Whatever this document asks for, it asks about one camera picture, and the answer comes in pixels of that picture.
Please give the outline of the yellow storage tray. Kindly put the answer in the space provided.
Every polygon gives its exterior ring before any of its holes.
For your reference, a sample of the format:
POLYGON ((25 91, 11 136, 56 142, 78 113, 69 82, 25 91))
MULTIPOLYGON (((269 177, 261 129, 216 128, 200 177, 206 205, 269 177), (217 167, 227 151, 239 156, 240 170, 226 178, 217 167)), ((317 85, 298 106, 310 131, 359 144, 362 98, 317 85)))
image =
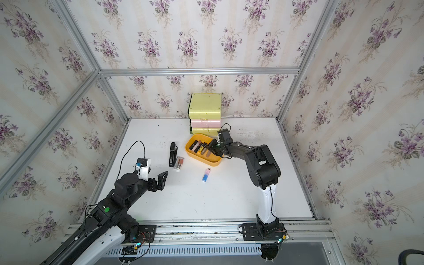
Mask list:
POLYGON ((193 134, 190 140, 186 143, 185 151, 189 157, 203 162, 209 166, 218 166, 222 158, 214 155, 209 150, 209 144, 213 138, 203 134, 193 134))

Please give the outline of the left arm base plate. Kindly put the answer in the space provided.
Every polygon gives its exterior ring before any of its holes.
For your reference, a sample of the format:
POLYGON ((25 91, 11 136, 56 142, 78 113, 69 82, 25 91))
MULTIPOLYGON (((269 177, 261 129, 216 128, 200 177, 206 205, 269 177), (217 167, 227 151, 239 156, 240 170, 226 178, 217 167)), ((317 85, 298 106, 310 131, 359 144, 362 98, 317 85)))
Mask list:
POLYGON ((157 225, 139 225, 136 229, 124 232, 118 226, 112 227, 108 233, 116 244, 153 243, 157 225))

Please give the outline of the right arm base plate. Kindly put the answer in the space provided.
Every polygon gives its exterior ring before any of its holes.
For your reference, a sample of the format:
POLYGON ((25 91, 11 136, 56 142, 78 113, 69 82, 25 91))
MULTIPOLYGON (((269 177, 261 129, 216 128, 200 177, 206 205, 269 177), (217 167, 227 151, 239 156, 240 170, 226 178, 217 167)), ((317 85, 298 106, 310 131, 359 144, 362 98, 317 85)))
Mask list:
POLYGON ((245 223, 238 226, 238 232, 242 235, 244 241, 273 241, 281 243, 289 239, 284 224, 279 220, 264 224, 245 223))

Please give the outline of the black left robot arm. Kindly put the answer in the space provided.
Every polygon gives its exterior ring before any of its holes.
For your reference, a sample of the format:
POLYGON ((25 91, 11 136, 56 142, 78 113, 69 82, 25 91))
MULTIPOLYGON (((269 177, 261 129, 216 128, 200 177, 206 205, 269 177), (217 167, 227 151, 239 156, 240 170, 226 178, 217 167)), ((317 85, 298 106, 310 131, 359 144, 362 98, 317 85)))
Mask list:
POLYGON ((147 191, 162 191, 168 172, 142 180, 126 173, 108 195, 97 203, 81 226, 47 259, 44 265, 93 265, 109 250, 122 243, 133 244, 136 251, 151 244, 156 226, 141 226, 129 213, 130 207, 147 191))

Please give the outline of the pink lipstick tube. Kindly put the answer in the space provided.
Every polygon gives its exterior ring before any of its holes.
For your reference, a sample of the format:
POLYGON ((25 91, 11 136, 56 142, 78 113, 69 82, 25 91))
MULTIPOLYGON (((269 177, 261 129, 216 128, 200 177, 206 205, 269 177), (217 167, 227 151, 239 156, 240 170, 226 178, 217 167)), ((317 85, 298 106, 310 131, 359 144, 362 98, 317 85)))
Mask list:
POLYGON ((193 152, 196 149, 196 147, 201 143, 201 141, 198 141, 198 143, 196 144, 196 146, 193 148, 193 152))

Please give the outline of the silver lipstick tube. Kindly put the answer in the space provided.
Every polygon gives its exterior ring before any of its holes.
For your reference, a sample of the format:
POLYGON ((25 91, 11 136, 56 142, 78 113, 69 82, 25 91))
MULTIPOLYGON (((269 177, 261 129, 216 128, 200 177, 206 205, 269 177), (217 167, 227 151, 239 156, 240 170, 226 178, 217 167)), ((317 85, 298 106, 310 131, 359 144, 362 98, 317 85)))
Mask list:
POLYGON ((173 167, 175 170, 178 169, 178 166, 179 166, 179 163, 180 163, 180 159, 181 158, 179 156, 176 157, 176 163, 175 163, 175 165, 173 167))

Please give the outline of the slim black lipstick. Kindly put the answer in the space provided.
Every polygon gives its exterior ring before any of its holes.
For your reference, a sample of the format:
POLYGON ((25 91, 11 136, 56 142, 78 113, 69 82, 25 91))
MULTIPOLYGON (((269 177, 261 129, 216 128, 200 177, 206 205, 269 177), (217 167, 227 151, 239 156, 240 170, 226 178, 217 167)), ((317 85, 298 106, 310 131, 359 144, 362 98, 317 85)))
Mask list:
POLYGON ((194 150, 194 152, 195 152, 195 153, 197 153, 197 152, 201 149, 202 145, 203 145, 203 143, 201 142, 201 143, 200 143, 200 144, 196 147, 196 149, 194 150))

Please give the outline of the blue lipstick tube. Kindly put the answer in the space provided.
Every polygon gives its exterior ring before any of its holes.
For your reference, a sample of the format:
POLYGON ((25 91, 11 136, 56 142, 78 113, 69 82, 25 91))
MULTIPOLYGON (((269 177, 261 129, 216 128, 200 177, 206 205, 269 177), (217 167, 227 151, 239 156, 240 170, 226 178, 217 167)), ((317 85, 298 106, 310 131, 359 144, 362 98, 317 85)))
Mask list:
POLYGON ((210 172, 211 172, 211 168, 207 168, 207 169, 205 170, 204 176, 203 176, 203 178, 202 178, 202 181, 203 181, 203 182, 206 182, 206 181, 207 181, 207 179, 208 179, 208 177, 209 177, 210 172))

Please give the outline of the black lipstick tube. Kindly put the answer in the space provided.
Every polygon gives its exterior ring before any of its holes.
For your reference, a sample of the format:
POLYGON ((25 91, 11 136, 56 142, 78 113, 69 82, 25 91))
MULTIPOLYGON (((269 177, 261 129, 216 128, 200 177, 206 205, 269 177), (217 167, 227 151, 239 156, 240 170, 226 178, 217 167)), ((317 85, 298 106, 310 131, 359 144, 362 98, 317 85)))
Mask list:
POLYGON ((191 144, 191 146, 189 147, 189 149, 190 150, 192 150, 195 146, 196 146, 196 144, 198 143, 198 140, 195 140, 192 144, 191 144))

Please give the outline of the black gold square lipstick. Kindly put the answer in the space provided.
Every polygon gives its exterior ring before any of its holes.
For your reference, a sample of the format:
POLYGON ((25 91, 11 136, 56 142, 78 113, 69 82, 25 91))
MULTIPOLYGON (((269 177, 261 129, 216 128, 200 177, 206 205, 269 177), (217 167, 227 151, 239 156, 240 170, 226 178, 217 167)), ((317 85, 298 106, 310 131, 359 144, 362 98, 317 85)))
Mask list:
POLYGON ((202 146, 199 149, 199 153, 203 153, 203 150, 205 149, 206 146, 207 146, 206 142, 202 143, 202 146))

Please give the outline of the red white lipstick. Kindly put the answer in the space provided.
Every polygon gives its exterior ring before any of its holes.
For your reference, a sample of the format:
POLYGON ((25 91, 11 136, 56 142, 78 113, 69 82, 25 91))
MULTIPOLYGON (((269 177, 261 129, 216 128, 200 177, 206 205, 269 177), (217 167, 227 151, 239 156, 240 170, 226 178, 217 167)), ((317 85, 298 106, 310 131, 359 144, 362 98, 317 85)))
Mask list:
POLYGON ((183 162, 184 162, 184 158, 183 158, 183 157, 181 157, 181 158, 179 159, 179 161, 178 161, 178 165, 177 165, 177 171, 178 171, 178 172, 181 170, 182 165, 183 165, 183 162))

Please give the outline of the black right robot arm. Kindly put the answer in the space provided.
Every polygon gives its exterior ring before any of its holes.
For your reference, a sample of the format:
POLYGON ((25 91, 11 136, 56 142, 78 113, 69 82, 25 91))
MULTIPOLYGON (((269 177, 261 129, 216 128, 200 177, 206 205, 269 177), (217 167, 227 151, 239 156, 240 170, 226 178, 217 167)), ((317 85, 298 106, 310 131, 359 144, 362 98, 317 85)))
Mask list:
POLYGON ((224 143, 212 140, 208 149, 215 156, 244 160, 251 182, 259 189, 257 230, 262 237, 285 232, 274 205, 280 168, 267 145, 249 146, 240 142, 224 143))

